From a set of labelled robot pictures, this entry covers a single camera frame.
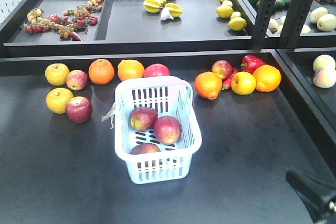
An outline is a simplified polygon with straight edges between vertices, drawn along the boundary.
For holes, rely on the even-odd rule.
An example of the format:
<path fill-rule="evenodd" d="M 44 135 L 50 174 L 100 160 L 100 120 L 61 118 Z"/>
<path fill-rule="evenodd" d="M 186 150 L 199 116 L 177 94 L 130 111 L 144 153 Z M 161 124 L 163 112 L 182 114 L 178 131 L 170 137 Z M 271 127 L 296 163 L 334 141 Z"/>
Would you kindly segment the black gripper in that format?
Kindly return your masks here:
<path fill-rule="evenodd" d="M 286 181 L 303 202 L 313 223 L 335 223 L 335 182 L 296 169 L 286 172 Z"/>

